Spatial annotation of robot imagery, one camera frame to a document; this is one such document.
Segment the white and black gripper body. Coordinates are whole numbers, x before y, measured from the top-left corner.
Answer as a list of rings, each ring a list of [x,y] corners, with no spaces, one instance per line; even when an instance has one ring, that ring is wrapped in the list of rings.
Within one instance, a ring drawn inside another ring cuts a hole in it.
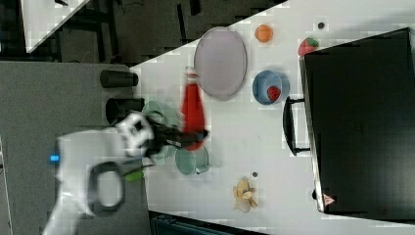
[[[150,157],[164,146],[183,147],[177,128],[159,123],[141,112],[130,113],[115,128],[123,138],[126,154],[131,157]]]

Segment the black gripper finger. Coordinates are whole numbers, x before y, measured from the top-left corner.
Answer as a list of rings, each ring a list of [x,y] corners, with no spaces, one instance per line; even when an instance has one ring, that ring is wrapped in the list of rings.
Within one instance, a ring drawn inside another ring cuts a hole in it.
[[[194,143],[204,141],[207,137],[208,137],[207,130],[189,132],[189,133],[181,132],[179,134],[178,141],[181,144],[194,144]]]

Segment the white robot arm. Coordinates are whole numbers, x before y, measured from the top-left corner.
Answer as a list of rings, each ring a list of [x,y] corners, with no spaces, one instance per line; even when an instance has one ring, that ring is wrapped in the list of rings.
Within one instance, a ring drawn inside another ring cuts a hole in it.
[[[207,137],[203,127],[183,132],[141,112],[103,129],[58,137],[58,198],[41,235],[74,235],[83,216],[115,214],[125,201],[124,165],[165,146],[185,149]]]

